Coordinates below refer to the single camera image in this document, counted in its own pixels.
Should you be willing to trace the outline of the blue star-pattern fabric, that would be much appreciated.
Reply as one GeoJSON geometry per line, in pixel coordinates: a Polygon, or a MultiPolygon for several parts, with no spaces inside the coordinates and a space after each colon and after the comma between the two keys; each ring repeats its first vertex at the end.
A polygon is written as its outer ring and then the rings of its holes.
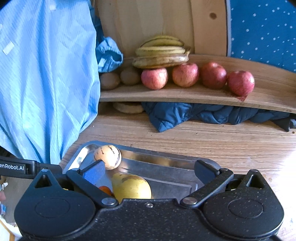
{"type": "Polygon", "coordinates": [[[227,1],[229,57],[295,73],[295,6],[291,1],[227,1]]]}

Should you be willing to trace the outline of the dark blue padded jacket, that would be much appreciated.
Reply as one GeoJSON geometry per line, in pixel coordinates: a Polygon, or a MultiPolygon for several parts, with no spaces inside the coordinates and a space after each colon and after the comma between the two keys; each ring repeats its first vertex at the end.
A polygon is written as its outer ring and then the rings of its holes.
{"type": "Polygon", "coordinates": [[[286,132],[295,128],[295,114],[274,110],[184,102],[142,102],[142,107],[159,132],[172,129],[186,121],[216,125],[272,121],[286,132]]]}

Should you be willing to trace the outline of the kiwi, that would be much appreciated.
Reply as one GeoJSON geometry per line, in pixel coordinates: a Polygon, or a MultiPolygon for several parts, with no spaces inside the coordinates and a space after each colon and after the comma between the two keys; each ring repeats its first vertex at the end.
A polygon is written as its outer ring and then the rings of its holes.
{"type": "Polygon", "coordinates": [[[140,82],[140,76],[134,68],[129,67],[122,70],[120,80],[125,85],[136,85],[140,82]]]}
{"type": "Polygon", "coordinates": [[[113,72],[102,73],[100,75],[100,85],[103,90],[112,90],[120,84],[119,75],[113,72]]]}

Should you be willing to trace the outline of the right kiwi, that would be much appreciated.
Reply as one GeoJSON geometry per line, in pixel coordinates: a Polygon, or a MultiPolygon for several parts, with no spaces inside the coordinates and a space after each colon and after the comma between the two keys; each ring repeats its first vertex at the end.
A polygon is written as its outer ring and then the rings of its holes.
{"type": "Polygon", "coordinates": [[[140,76],[134,68],[129,67],[122,70],[120,80],[125,85],[136,85],[140,82],[140,76]]]}

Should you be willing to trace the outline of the light blue garment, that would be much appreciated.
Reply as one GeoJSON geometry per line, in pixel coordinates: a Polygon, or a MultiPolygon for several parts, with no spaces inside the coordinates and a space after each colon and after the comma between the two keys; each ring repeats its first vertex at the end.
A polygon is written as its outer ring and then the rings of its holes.
{"type": "Polygon", "coordinates": [[[60,163],[97,116],[99,75],[122,62],[91,1],[1,1],[1,146],[60,163]]]}

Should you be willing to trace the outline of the bottom brown-spotted banana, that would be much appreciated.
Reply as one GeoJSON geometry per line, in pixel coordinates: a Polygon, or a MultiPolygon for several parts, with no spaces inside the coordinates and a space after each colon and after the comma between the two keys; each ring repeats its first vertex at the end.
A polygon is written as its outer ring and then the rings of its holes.
{"type": "Polygon", "coordinates": [[[139,69],[158,69],[177,66],[189,61],[190,48],[184,54],[168,54],[158,56],[136,57],[132,65],[139,69]]]}

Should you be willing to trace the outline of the small orange tangerine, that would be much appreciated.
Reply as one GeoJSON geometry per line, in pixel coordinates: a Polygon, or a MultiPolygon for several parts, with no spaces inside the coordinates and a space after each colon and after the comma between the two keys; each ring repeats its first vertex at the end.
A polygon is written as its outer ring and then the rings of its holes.
{"type": "Polygon", "coordinates": [[[113,196],[111,189],[107,186],[100,186],[99,190],[103,191],[104,193],[108,194],[109,196],[113,196]]]}

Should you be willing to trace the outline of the wooden back panel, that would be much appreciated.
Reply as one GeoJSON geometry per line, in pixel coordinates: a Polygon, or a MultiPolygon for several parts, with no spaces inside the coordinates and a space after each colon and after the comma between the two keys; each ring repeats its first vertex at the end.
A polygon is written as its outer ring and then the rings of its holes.
{"type": "Polygon", "coordinates": [[[231,47],[229,1],[94,1],[103,33],[125,57],[146,39],[170,35],[194,54],[228,56],[231,47]]]}

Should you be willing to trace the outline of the wooden curved shelf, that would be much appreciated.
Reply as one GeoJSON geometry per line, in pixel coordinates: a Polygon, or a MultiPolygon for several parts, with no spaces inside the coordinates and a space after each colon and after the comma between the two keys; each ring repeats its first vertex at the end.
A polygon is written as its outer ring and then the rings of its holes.
{"type": "Polygon", "coordinates": [[[169,81],[160,90],[149,90],[142,84],[120,85],[113,90],[103,90],[100,101],[205,103],[295,113],[294,72],[254,61],[222,56],[190,55],[190,62],[194,62],[198,66],[207,62],[216,62],[228,72],[235,70],[249,71],[255,78],[255,88],[246,98],[241,98],[231,94],[227,88],[211,90],[200,83],[182,88],[169,81]]]}

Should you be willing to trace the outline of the top banana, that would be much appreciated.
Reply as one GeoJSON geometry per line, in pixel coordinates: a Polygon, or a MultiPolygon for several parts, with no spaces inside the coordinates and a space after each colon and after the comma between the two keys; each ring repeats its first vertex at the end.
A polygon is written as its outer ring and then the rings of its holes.
{"type": "Polygon", "coordinates": [[[176,37],[168,35],[156,35],[152,38],[145,40],[141,47],[153,47],[153,46],[178,46],[183,47],[184,42],[176,37]]]}

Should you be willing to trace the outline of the left kiwi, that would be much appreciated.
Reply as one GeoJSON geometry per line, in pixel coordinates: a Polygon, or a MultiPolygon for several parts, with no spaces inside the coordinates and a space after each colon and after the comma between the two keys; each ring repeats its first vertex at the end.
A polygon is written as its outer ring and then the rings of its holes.
{"type": "Polygon", "coordinates": [[[112,90],[120,84],[119,75],[113,72],[102,73],[100,75],[100,85],[103,90],[112,90]]]}

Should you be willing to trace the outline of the metal tray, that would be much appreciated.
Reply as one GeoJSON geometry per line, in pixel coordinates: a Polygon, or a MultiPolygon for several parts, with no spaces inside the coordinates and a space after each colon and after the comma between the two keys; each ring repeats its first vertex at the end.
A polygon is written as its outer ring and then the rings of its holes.
{"type": "Polygon", "coordinates": [[[207,174],[204,167],[201,168],[201,178],[197,177],[195,167],[198,157],[122,145],[117,147],[122,155],[121,164],[114,170],[107,170],[104,176],[93,178],[95,186],[111,188],[111,178],[115,173],[133,174],[147,180],[153,199],[181,200],[215,178],[215,174],[207,174]]]}

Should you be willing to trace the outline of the middle banana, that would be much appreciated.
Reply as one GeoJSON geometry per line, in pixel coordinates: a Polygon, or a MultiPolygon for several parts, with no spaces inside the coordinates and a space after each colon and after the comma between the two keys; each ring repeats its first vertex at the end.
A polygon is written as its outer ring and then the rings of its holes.
{"type": "Polygon", "coordinates": [[[185,48],[179,46],[151,46],[151,47],[139,47],[135,50],[135,54],[138,57],[144,56],[158,56],[158,55],[173,55],[184,54],[185,48]]]}

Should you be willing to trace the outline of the mango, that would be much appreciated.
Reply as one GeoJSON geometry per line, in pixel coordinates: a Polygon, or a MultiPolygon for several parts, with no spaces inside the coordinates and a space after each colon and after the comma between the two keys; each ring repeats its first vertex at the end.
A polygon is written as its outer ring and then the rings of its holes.
{"type": "Polygon", "coordinates": [[[123,199],[151,199],[148,182],[137,175],[115,173],[111,178],[112,190],[119,203],[123,199]]]}

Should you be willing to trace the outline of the red apple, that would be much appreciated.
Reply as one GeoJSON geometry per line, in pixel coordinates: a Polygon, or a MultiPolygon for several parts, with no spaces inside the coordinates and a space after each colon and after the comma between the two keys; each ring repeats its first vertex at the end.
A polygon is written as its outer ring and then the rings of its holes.
{"type": "Polygon", "coordinates": [[[142,72],[141,81],[148,89],[159,90],[166,85],[168,72],[166,68],[147,69],[142,72]]]}
{"type": "Polygon", "coordinates": [[[255,87],[254,76],[248,71],[233,71],[228,75],[229,90],[237,96],[247,96],[255,87]]]}
{"type": "Polygon", "coordinates": [[[215,62],[209,62],[201,68],[201,81],[210,89],[222,89],[227,82],[227,72],[224,67],[215,62]]]}

